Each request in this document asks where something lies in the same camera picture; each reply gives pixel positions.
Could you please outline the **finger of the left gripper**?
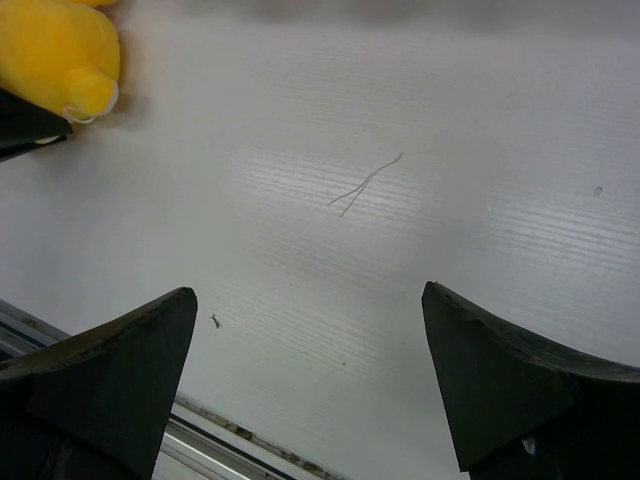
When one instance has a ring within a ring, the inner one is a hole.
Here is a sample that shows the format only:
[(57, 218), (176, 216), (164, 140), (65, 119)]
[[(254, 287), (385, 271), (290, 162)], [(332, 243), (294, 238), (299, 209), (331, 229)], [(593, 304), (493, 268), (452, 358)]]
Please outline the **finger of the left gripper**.
[(72, 132), (64, 118), (1, 89), (0, 162), (64, 142)]

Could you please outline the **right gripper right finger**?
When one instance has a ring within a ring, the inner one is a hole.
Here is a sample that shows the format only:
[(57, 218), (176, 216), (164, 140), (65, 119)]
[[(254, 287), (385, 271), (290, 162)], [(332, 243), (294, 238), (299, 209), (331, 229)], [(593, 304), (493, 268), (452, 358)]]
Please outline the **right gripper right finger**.
[(426, 338), (472, 479), (636, 479), (639, 370), (552, 341), (429, 282)]

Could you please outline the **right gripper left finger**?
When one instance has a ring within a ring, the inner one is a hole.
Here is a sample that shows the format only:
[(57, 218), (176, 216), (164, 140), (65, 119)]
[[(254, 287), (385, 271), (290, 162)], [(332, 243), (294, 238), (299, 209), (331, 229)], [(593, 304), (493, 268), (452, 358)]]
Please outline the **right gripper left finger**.
[(69, 336), (2, 302), (2, 478), (151, 478), (197, 311), (180, 287)]

